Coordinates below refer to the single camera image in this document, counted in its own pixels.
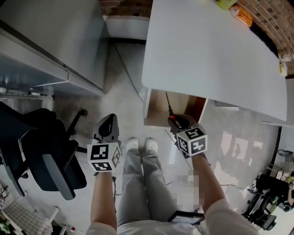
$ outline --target wall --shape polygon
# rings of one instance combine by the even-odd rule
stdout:
[[[149,18],[134,16],[104,16],[111,38],[147,40]]]
[[[99,0],[106,16],[136,16],[150,18],[153,0]]]
[[[279,52],[294,53],[294,7],[288,0],[239,0],[273,40]],[[287,62],[288,74],[294,74],[294,61]]]

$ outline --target hand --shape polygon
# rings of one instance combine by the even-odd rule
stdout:
[[[294,183],[289,184],[289,189],[294,190]]]

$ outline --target white shoe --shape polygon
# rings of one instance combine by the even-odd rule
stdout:
[[[125,150],[128,152],[131,149],[139,149],[139,140],[137,138],[132,138],[125,144]]]
[[[157,154],[158,151],[158,143],[154,139],[147,139],[146,141],[146,148],[145,148],[145,154]]]

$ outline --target brick wall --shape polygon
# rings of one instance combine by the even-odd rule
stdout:
[[[287,0],[239,0],[270,36],[281,53],[294,53],[294,8]],[[287,62],[288,74],[294,74],[294,61]]]
[[[99,0],[104,15],[150,18],[153,0]],[[270,36],[280,53],[294,53],[294,8],[288,0],[239,0]],[[287,62],[294,74],[294,61]]]
[[[99,0],[106,16],[137,16],[150,18],[153,0]]]

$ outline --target white table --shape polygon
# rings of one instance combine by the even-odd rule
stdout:
[[[279,60],[212,0],[154,0],[142,83],[286,120]]]

